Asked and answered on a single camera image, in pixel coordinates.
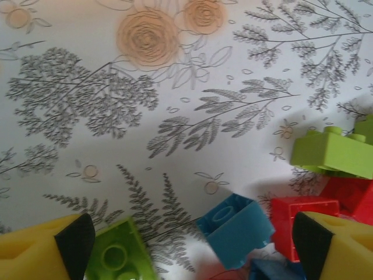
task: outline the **orange rose print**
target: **orange rose print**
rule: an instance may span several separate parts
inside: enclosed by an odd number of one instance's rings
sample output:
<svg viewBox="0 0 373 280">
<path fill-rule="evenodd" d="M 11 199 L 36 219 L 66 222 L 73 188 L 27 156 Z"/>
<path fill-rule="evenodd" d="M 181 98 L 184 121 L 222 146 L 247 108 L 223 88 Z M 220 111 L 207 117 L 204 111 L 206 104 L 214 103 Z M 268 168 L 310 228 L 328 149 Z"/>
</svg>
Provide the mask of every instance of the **orange rose print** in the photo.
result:
<svg viewBox="0 0 373 280">
<path fill-rule="evenodd" d="M 150 8 L 123 20 L 117 33 L 117 45 L 135 65 L 147 68 L 172 64 L 180 49 L 173 19 Z"/>
<path fill-rule="evenodd" d="M 187 30 L 198 34 L 212 34 L 224 22 L 222 6 L 217 0 L 189 0 L 183 13 Z"/>
</svg>

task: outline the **small flower drawing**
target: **small flower drawing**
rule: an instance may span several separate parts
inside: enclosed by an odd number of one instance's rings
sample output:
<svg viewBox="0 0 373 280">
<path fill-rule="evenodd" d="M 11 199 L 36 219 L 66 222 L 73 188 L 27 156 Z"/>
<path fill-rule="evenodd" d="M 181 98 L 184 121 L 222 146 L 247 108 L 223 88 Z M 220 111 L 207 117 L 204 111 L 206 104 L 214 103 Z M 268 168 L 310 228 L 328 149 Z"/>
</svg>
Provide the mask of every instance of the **small flower drawing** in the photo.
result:
<svg viewBox="0 0 373 280">
<path fill-rule="evenodd" d="M 82 164 L 80 163 L 79 160 L 75 160 L 75 166 L 77 168 L 81 168 Z M 67 174 L 66 176 L 67 177 L 73 177 L 73 178 L 83 176 L 82 180 L 84 182 L 87 182 L 87 183 L 99 183 L 101 181 L 96 178 L 97 175 L 98 175 L 98 168 L 97 168 L 97 166 L 95 166 L 95 165 L 87 165 L 83 169 L 82 173 L 80 173 L 80 172 L 73 172 L 73 173 Z"/>
<path fill-rule="evenodd" d="M 211 175 L 208 175 L 207 173 L 204 173 L 204 172 L 196 172 L 194 174 L 196 174 L 199 177 L 207 178 L 207 179 L 210 180 L 204 186 L 205 193 L 207 193 L 207 194 L 215 194 L 219 190 L 220 185 L 221 186 L 229 185 L 229 182 L 226 182 L 226 181 L 218 181 L 217 182 L 217 180 L 222 175 L 224 175 L 224 173 L 220 173 L 220 174 L 216 175 L 215 177 L 212 177 Z"/>
<path fill-rule="evenodd" d="M 39 0 L 24 0 L 19 5 L 12 0 L 0 0 L 0 13 L 6 14 L 6 24 L 13 29 L 26 27 L 26 34 L 34 30 L 35 25 L 51 27 L 52 25 L 44 19 L 33 17 L 37 10 L 27 8 Z"/>
<path fill-rule="evenodd" d="M 122 21 L 117 45 L 130 62 L 148 71 L 172 64 L 180 50 L 173 19 L 150 8 L 128 15 Z"/>
<path fill-rule="evenodd" d="M 287 119 L 284 119 L 285 124 L 280 126 L 280 130 L 277 130 L 273 135 L 281 135 L 281 138 L 289 139 L 293 134 L 293 126 L 297 125 L 297 122 L 289 123 Z"/>
<path fill-rule="evenodd" d="M 273 161 L 275 162 L 277 159 L 285 160 L 285 158 L 282 156 L 283 153 L 284 153 L 283 148 L 275 147 L 275 149 L 273 150 L 273 153 L 269 153 L 269 154 L 274 156 Z"/>
<path fill-rule="evenodd" d="M 212 34 L 223 25 L 222 10 L 217 0 L 189 0 L 175 22 L 181 30 L 193 34 Z"/>
</svg>

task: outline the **blue lego brick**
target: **blue lego brick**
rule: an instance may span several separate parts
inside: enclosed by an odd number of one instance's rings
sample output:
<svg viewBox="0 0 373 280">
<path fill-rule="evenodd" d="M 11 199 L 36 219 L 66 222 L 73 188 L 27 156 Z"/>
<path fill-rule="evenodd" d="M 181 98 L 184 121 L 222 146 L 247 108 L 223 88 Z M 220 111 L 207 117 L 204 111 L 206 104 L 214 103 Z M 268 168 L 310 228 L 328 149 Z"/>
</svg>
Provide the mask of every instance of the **blue lego brick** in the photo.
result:
<svg viewBox="0 0 373 280">
<path fill-rule="evenodd" d="M 265 247 L 275 232 L 259 204 L 237 194 L 198 219 L 197 226 L 227 270 L 242 267 L 247 255 Z"/>
<path fill-rule="evenodd" d="M 293 272 L 302 277 L 303 280 L 306 280 L 303 266 L 300 262 L 293 263 L 290 260 L 286 260 L 286 265 L 289 269 L 291 269 Z"/>
<path fill-rule="evenodd" d="M 290 267 L 284 266 L 279 261 L 251 260 L 249 280 L 304 280 Z"/>
</svg>

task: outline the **table surface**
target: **table surface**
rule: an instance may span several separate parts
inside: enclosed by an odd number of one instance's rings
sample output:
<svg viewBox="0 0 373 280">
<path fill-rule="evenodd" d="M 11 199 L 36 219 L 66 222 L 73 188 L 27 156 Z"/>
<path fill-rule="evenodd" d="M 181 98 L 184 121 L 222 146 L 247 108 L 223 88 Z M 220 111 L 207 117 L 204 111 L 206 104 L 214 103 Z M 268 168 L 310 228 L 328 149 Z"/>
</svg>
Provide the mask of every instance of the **table surface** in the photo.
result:
<svg viewBox="0 0 373 280">
<path fill-rule="evenodd" d="M 194 220 L 317 194 L 296 137 L 372 113 L 371 0 L 1 0 L 0 233 L 132 215 L 163 279 L 223 272 Z M 250 257 L 279 258 L 270 244 Z"/>
</svg>

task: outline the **tree drawing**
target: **tree drawing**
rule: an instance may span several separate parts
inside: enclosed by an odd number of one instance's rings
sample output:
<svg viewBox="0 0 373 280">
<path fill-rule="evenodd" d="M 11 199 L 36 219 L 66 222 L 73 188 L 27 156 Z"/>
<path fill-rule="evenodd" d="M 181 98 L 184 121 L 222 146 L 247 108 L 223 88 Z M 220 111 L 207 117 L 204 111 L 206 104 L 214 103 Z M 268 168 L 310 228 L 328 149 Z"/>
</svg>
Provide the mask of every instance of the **tree drawing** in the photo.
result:
<svg viewBox="0 0 373 280">
<path fill-rule="evenodd" d="M 16 170 L 20 176 L 26 176 L 29 173 L 50 173 L 54 164 L 58 160 L 58 152 L 52 146 L 39 144 L 30 146 L 24 150 L 26 159 L 20 163 L 15 162 L 17 153 L 13 152 L 13 148 L 6 150 L 0 154 L 0 179 L 11 179 L 11 171 Z"/>
<path fill-rule="evenodd" d="M 164 206 L 162 210 L 166 212 L 158 214 L 159 209 L 150 202 L 147 192 L 140 185 L 140 182 L 122 165 L 117 168 L 130 186 L 130 203 L 135 213 L 132 215 L 144 242 L 147 244 L 153 261 L 156 263 L 158 273 L 168 273 L 169 271 L 158 264 L 171 266 L 174 264 L 182 266 L 184 269 L 195 272 L 189 257 L 185 240 L 190 235 L 197 240 L 202 240 L 202 234 L 195 225 L 196 220 L 192 220 L 187 211 L 178 202 L 178 197 L 173 189 L 171 181 L 166 173 L 164 179 Z"/>
<path fill-rule="evenodd" d="M 291 172 L 294 178 L 290 179 L 289 186 L 298 195 L 312 195 L 314 194 L 315 187 L 321 183 L 321 175 L 314 172 L 304 170 L 299 167 L 294 167 Z"/>
<path fill-rule="evenodd" d="M 267 30 L 246 24 L 234 32 L 234 39 L 255 45 L 248 51 L 250 60 L 262 60 L 265 68 L 276 63 L 280 47 L 291 47 L 303 60 L 301 76 L 308 79 L 306 85 L 315 89 L 308 98 L 308 105 L 320 112 L 328 107 L 331 97 L 340 94 L 340 83 L 346 80 L 347 71 L 356 75 L 360 69 L 359 51 L 372 30 L 362 26 L 360 16 L 339 0 L 308 0 L 298 2 L 293 8 L 280 4 L 275 8 L 268 0 L 262 0 L 258 11 L 245 13 L 252 19 L 271 24 L 269 32 L 280 33 L 281 39 L 273 40 Z M 310 36 L 307 30 L 323 29 L 325 35 Z M 320 51 L 326 51 L 314 61 Z"/>
<path fill-rule="evenodd" d="M 270 110 L 271 103 L 279 99 L 299 96 L 291 94 L 288 90 L 291 80 L 274 79 L 265 77 L 263 80 L 245 80 L 245 87 L 239 92 L 224 89 L 207 89 L 203 92 L 212 93 L 214 96 L 201 97 L 204 102 L 195 108 L 195 111 L 205 110 L 210 117 L 190 124 L 188 117 L 173 117 L 159 125 L 158 134 L 147 144 L 147 149 L 152 152 L 150 158 L 167 151 L 170 156 L 183 144 L 184 149 L 195 148 L 201 150 L 211 144 L 221 132 L 234 132 L 232 138 L 238 138 L 248 133 L 254 127 L 257 130 L 265 128 L 275 116 Z M 244 101 L 248 94 L 258 95 L 257 101 Z M 229 112 L 236 111 L 233 120 L 222 121 L 222 117 Z"/>
<path fill-rule="evenodd" d="M 81 59 L 63 48 L 21 59 L 21 78 L 8 82 L 6 96 L 23 100 L 15 110 L 27 136 L 43 135 L 65 148 L 73 128 L 85 118 L 94 136 L 111 134 L 120 139 L 128 127 L 138 127 L 138 105 L 154 110 L 158 94 L 148 76 L 135 79 L 109 62 L 95 71 L 79 65 Z"/>
<path fill-rule="evenodd" d="M 86 197 L 66 197 L 64 195 L 52 195 L 52 194 L 44 194 L 44 198 L 49 198 L 50 200 L 54 200 L 59 202 L 61 205 L 66 204 L 68 208 L 72 208 L 73 211 L 79 211 L 80 213 L 88 213 L 93 221 L 93 225 L 97 226 L 101 223 L 105 223 L 109 225 L 113 223 L 121 214 L 124 213 L 124 210 L 116 210 L 107 214 L 108 209 L 108 200 L 105 199 L 104 203 L 101 207 L 98 205 L 98 199 L 93 199 L 91 204 L 88 203 L 88 199 Z"/>
</svg>

